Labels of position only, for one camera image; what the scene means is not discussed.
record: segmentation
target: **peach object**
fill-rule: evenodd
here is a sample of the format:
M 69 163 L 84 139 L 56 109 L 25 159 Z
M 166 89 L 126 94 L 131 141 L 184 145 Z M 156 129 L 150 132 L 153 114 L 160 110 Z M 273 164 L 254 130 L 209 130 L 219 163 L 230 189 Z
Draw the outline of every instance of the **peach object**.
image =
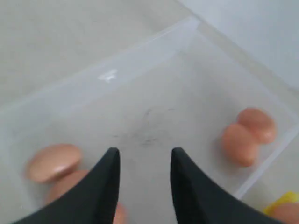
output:
M 48 146 L 29 161 L 27 177 L 35 182 L 50 182 L 74 171 L 81 159 L 82 153 L 74 145 Z
M 257 158 L 258 143 L 242 125 L 229 125 L 221 138 L 221 146 L 228 158 L 240 166 L 250 167 Z
M 299 203 L 285 203 L 270 212 L 270 216 L 286 224 L 299 224 Z
M 117 203 L 113 224 L 126 224 L 127 213 L 122 204 Z
M 259 143 L 271 143 L 276 137 L 277 130 L 274 120 L 262 110 L 247 108 L 241 111 L 238 123 L 248 128 Z
M 77 183 L 79 183 L 87 175 L 87 173 L 88 170 L 78 170 L 59 180 L 50 189 L 46 197 L 45 204 L 50 204 L 51 202 L 64 195 Z

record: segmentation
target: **yellow object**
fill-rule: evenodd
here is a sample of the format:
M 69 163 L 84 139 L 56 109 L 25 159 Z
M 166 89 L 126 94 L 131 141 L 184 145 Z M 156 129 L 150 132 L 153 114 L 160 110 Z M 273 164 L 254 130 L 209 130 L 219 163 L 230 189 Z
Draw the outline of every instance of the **yellow object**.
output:
M 297 201 L 299 201 L 299 194 L 296 194 L 294 192 L 287 192 L 284 195 L 282 195 L 280 199 L 276 200 L 270 206 L 268 206 L 264 210 L 264 213 L 269 215 L 275 207 L 280 206 L 284 203 L 295 203 Z

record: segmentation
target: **white floor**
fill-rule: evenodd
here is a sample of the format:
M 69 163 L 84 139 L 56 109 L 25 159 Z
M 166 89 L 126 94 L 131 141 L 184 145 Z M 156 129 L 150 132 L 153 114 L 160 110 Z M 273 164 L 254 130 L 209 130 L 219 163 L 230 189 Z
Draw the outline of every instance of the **white floor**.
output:
M 0 4 L 0 109 L 191 15 L 173 0 L 0 0 Z M 203 23 L 200 29 L 299 114 L 297 91 L 210 26 Z M 299 190 L 298 145 L 299 137 L 251 188 L 246 203 L 262 209 L 283 193 Z

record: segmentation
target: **clear plastic container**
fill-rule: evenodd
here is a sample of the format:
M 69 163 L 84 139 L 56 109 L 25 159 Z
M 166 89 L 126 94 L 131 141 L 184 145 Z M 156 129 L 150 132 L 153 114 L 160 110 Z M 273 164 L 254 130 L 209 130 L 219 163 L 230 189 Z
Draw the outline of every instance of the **clear plastic container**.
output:
M 0 183 L 0 221 L 42 207 L 49 185 L 26 180 L 24 167 L 41 148 L 61 142 L 83 150 L 82 168 L 92 168 L 109 147 L 120 149 L 120 201 L 135 223 L 175 223 L 173 147 L 183 147 L 216 183 L 241 198 L 296 136 L 299 120 L 202 36 L 198 25 L 187 18 L 0 111 L 0 177 L 7 178 Z M 248 106 L 268 111 L 278 137 L 261 146 L 254 166 L 239 168 L 223 156 L 218 140 Z

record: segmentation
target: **transparent plastic tray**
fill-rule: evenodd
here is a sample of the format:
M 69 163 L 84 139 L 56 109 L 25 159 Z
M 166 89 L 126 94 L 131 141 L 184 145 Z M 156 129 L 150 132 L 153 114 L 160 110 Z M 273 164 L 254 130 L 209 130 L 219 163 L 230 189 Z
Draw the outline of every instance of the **transparent plastic tray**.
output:
M 0 111 L 0 177 L 6 178 L 0 183 L 0 220 L 43 206 L 50 186 L 26 180 L 24 167 L 38 150 L 61 142 L 83 150 L 82 168 L 92 168 L 109 147 L 120 149 L 120 201 L 133 223 L 176 223 L 173 147 L 183 147 L 214 181 L 241 198 L 298 133 L 298 118 L 202 36 L 198 25 L 187 18 Z M 268 111 L 278 137 L 261 146 L 254 166 L 239 168 L 221 153 L 218 140 L 248 106 Z

